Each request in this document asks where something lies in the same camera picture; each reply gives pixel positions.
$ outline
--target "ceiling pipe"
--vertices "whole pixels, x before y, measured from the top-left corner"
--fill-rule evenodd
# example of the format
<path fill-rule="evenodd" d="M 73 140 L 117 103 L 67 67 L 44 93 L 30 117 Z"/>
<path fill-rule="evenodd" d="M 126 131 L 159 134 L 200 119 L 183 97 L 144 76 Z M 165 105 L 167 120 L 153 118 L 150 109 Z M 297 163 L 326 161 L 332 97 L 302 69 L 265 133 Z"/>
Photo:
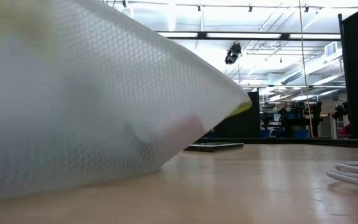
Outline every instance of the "ceiling pipe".
<path fill-rule="evenodd" d="M 313 85 L 322 85 L 322 84 L 325 84 L 325 83 L 328 83 L 328 82 L 331 82 L 337 78 L 341 78 L 341 77 L 344 77 L 345 76 L 345 73 L 341 72 L 339 74 L 336 74 L 336 75 L 331 75 L 330 77 L 327 77 L 327 78 L 324 78 L 320 81 L 317 81 L 315 83 L 313 83 Z"/>
<path fill-rule="evenodd" d="M 130 3 L 142 3 L 142 4 L 156 4 L 156 5 L 166 5 L 167 3 L 165 2 L 150 2 L 150 1 L 129 1 Z M 198 7 L 199 4 L 185 4 L 185 3 L 178 3 L 177 6 L 192 6 L 192 7 Z M 243 7 L 248 9 L 249 5 L 248 4 L 237 4 L 237 5 L 217 5 L 217 4 L 212 4 L 212 5 L 208 5 L 208 7 L 222 7 L 222 8 L 238 8 L 238 7 Z M 309 6 L 309 12 L 311 12 L 311 10 L 321 10 L 322 8 L 325 8 L 326 6 Z M 256 6 L 256 5 L 252 5 L 253 11 L 255 9 L 276 9 L 276 6 Z M 299 6 L 293 6 L 291 8 L 287 8 L 287 7 L 283 7 L 280 10 L 283 11 L 297 11 L 299 9 Z M 347 6 L 347 7 L 331 7 L 331 10 L 336 10 L 336 9 L 358 9 L 358 6 Z"/>
<path fill-rule="evenodd" d="M 319 19 L 319 15 L 315 16 L 311 21 L 309 21 L 309 22 L 304 26 L 303 32 L 304 32 L 307 28 L 309 28 L 312 24 L 314 24 L 318 19 Z M 279 52 L 279 51 L 280 51 L 284 46 L 286 46 L 287 44 L 288 44 L 288 42 L 282 43 L 282 47 L 279 48 L 279 49 L 276 49 L 276 50 L 275 50 L 269 57 L 267 57 L 267 58 L 273 57 L 273 55 L 277 54 L 277 52 Z M 313 57 L 313 58 L 307 60 L 307 61 L 305 62 L 305 63 L 306 63 L 306 75 L 309 74 L 309 73 L 311 73 L 311 72 L 309 72 L 310 70 L 313 70 L 313 69 L 311 69 L 312 67 L 309 67 L 309 69 L 308 69 L 308 66 L 307 66 L 308 64 L 309 64 L 309 65 L 311 65 L 311 64 L 312 64 L 312 65 L 315 65 L 315 63 L 314 63 L 315 61 L 318 61 L 319 63 L 324 64 L 323 56 L 324 56 L 324 52 L 321 53 L 321 54 L 319 54 L 318 56 L 315 56 L 315 57 Z M 295 81 L 295 80 L 298 79 L 298 78 L 303 77 L 303 65 L 300 65 L 300 66 L 297 67 L 296 69 L 294 69 L 294 70 L 292 70 L 292 71 L 286 73 L 283 77 L 284 77 L 284 78 L 283 78 L 283 80 L 280 81 L 280 83 L 281 83 L 281 84 L 284 84 L 284 85 L 288 84 L 289 82 Z M 266 94 L 266 93 L 268 93 L 268 92 L 270 92 L 270 91 L 272 91 L 271 88 L 266 88 L 266 89 L 262 90 L 262 91 L 260 92 L 260 94 Z"/>
<path fill-rule="evenodd" d="M 276 9 L 279 9 L 281 5 L 282 5 L 282 3 L 280 2 L 280 4 L 276 7 Z M 274 15 L 274 13 L 275 13 L 275 12 L 272 12 L 271 15 L 267 18 L 267 20 L 262 24 L 262 26 L 259 28 L 259 32 L 262 32 L 262 31 L 263 31 L 263 29 L 264 29 L 264 28 L 266 27 L 266 25 L 269 23 L 270 19 L 271 19 L 272 16 Z M 254 43 L 254 41 L 251 40 L 251 41 L 247 44 L 247 46 L 245 47 L 245 49 L 244 49 L 241 53 L 247 52 L 248 47 L 250 47 L 251 44 L 253 44 L 253 43 Z"/>
<path fill-rule="evenodd" d="M 324 68 L 328 65 L 332 65 L 332 64 L 336 63 L 337 60 L 339 60 L 339 59 L 337 58 L 335 60 L 327 62 L 325 53 L 323 52 L 323 53 L 319 54 L 318 56 L 315 56 L 312 59 L 305 62 L 306 74 L 304 74 L 304 72 L 303 72 L 303 65 L 300 65 L 299 67 L 284 74 L 284 76 L 283 76 L 284 78 L 282 79 L 281 84 L 286 85 L 291 82 L 294 82 L 295 80 L 303 77 L 304 75 L 309 75 L 313 72 L 321 70 L 322 68 Z"/>
<path fill-rule="evenodd" d="M 287 21 L 295 14 L 295 12 L 296 12 L 296 11 L 293 11 L 292 14 L 291 14 L 290 16 L 288 16 L 288 18 L 276 29 L 276 31 L 280 30 L 281 27 L 283 27 L 284 24 L 286 24 Z M 284 15 L 284 13 L 274 22 L 274 24 L 275 24 L 283 15 Z M 268 60 L 269 60 L 271 57 L 273 57 L 275 54 L 277 54 L 277 53 L 278 53 L 281 49 L 283 49 L 287 44 L 288 44 L 288 41 L 280 43 L 280 46 L 277 47 L 277 48 L 274 50 L 274 52 L 271 53 L 268 57 L 266 57 L 266 58 L 265 58 L 265 61 L 268 62 Z M 254 68 L 254 69 L 252 69 L 252 70 L 248 73 L 248 75 L 251 75 L 251 74 L 253 74 L 253 73 L 256 72 L 256 71 L 257 71 L 257 69 Z"/>

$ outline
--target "ceiling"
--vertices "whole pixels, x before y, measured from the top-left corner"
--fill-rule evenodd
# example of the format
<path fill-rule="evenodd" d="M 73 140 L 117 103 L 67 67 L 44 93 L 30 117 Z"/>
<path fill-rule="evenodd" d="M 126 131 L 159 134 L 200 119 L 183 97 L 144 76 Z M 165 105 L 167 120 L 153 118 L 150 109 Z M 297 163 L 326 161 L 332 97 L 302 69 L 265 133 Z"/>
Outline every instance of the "ceiling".
<path fill-rule="evenodd" d="M 102 2 L 156 31 L 301 32 L 298 0 Z M 301 11 L 304 33 L 338 34 L 337 15 L 341 13 L 347 18 L 357 12 L 358 0 L 301 0 Z M 346 90 L 343 89 L 345 81 L 340 43 L 337 43 L 340 54 L 328 60 L 324 56 L 324 47 L 331 42 L 307 41 L 302 51 L 300 41 L 241 40 L 242 56 L 235 64 L 226 65 L 224 59 L 233 40 L 174 41 L 222 71 L 245 90 L 259 88 L 264 101 L 285 101 L 304 95 L 305 88 L 287 87 L 305 85 L 304 76 L 294 75 L 303 72 L 303 56 L 308 85 L 331 86 L 310 88 L 311 95 L 324 98 Z M 264 88 L 262 85 L 277 87 Z"/>

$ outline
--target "blurred object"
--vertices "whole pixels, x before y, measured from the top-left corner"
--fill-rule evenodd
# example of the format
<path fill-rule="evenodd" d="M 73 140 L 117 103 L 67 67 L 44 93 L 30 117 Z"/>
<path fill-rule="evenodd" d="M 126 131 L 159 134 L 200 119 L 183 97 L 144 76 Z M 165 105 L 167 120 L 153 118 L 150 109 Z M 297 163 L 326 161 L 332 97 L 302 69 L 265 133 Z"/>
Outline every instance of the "blurred object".
<path fill-rule="evenodd" d="M 0 1 L 0 199 L 148 174 L 251 105 L 102 2 Z"/>
<path fill-rule="evenodd" d="M 351 125 L 350 124 L 346 125 L 342 129 L 340 129 L 338 132 L 340 135 L 345 136 L 347 138 L 351 137 L 352 136 Z"/>

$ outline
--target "yellow object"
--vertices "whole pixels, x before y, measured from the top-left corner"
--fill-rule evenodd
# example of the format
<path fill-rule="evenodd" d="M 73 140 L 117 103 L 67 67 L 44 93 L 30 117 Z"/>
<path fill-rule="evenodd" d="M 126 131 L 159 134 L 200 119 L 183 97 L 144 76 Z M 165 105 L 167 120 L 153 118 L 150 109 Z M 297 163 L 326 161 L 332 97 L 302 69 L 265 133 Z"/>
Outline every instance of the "yellow object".
<path fill-rule="evenodd" d="M 251 102 L 247 102 L 247 103 L 241 103 L 240 106 L 238 106 L 229 116 L 228 118 L 230 118 L 231 116 L 235 116 L 239 113 L 242 113 L 246 110 L 248 110 L 250 107 L 252 106 Z"/>
<path fill-rule="evenodd" d="M 48 58 L 56 49 L 51 46 L 51 23 L 48 16 L 49 0 L 0 1 L 0 40 L 10 30 L 19 31 L 26 43 Z"/>

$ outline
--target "red object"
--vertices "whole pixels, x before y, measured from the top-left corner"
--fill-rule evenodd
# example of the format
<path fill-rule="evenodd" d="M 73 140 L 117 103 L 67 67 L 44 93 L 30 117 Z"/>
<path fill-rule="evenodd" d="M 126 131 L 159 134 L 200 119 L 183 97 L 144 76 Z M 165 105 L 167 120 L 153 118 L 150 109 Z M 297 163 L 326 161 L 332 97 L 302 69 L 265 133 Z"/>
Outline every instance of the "red object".
<path fill-rule="evenodd" d="M 351 125 L 350 124 L 346 125 L 342 129 L 340 129 L 338 131 L 338 133 L 341 134 L 341 135 L 344 135 L 344 136 L 352 136 Z"/>

